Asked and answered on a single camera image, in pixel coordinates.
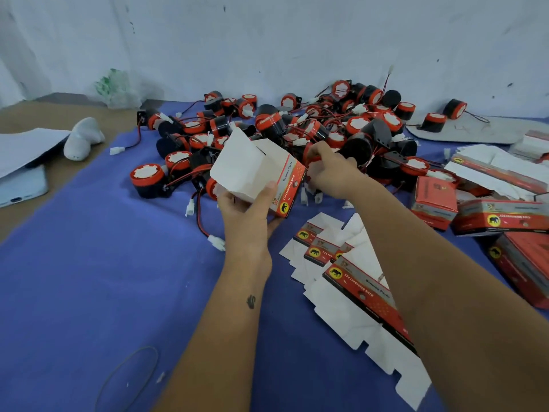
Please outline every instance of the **blue tablecloth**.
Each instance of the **blue tablecloth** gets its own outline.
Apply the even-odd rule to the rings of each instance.
[[[188,104],[165,103],[174,114]],[[191,112],[200,109],[197,105]],[[114,146],[130,145],[136,131]],[[216,250],[184,210],[193,192],[184,185],[169,199],[141,199],[130,171],[162,163],[156,132],[120,155],[108,150],[17,228],[0,247],[0,410],[91,411],[108,374],[141,346],[157,347],[153,378],[132,411],[149,410],[184,351],[220,274]],[[418,154],[441,160],[455,144],[421,140]],[[401,200],[407,193],[399,193]],[[313,311],[303,286],[278,255],[295,231],[323,211],[347,221],[353,210],[326,197],[321,205],[295,205],[270,242],[273,272],[264,291],[252,410],[408,411],[396,394],[398,377],[350,349]],[[205,228],[223,236],[216,203],[202,200]],[[471,238],[442,236],[501,279]],[[99,402],[119,411],[154,366],[154,353],[138,353],[116,373]],[[421,411],[443,409],[431,387]]]

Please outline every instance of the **left hand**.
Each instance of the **left hand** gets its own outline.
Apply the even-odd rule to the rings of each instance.
[[[276,182],[269,182],[251,205],[227,191],[217,200],[225,225],[225,266],[239,265],[243,269],[237,270],[251,272],[263,284],[272,270],[267,240],[283,220],[274,218],[267,223],[276,192]]]

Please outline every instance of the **tattoo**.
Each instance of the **tattoo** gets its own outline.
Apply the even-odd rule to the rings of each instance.
[[[248,304],[248,307],[250,309],[254,309],[255,308],[255,296],[250,295],[248,297],[248,300],[246,301],[246,304]]]

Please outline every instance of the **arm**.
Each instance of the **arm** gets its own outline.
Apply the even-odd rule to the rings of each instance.
[[[315,185],[350,200],[360,214],[412,341],[446,405],[468,411],[546,408],[547,321],[361,174],[356,162],[342,165],[344,158],[323,142],[312,149],[325,166]]]
[[[224,193],[226,255],[221,276],[155,412],[247,411],[263,289],[271,273],[267,239],[281,219],[267,224],[275,186],[247,208]]]

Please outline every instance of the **left arm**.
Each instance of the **left arm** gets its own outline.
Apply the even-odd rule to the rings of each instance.
[[[226,238],[223,271],[155,412],[249,410],[263,289],[271,273],[267,224],[275,186],[250,208],[225,193],[219,199]]]

